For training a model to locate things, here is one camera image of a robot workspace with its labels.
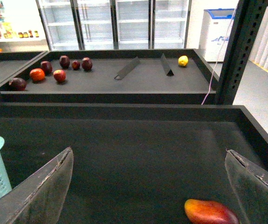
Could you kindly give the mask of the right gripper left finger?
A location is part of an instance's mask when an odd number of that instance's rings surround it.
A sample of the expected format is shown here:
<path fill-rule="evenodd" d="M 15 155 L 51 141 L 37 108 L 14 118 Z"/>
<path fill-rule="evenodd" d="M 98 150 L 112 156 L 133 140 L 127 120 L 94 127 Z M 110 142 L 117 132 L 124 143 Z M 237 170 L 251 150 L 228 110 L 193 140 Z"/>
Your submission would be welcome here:
<path fill-rule="evenodd" d="M 0 224 L 56 224 L 73 163 L 74 154 L 68 147 L 0 198 Z"/>

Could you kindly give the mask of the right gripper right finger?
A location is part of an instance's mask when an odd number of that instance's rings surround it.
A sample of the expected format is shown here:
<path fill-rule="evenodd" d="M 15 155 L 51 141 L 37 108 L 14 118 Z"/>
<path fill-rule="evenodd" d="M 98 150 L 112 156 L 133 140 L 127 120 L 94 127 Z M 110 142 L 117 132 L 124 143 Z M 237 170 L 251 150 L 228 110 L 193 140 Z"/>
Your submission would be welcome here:
<path fill-rule="evenodd" d="M 268 171 L 234 150 L 227 151 L 225 169 L 242 223 L 268 224 Z"/>

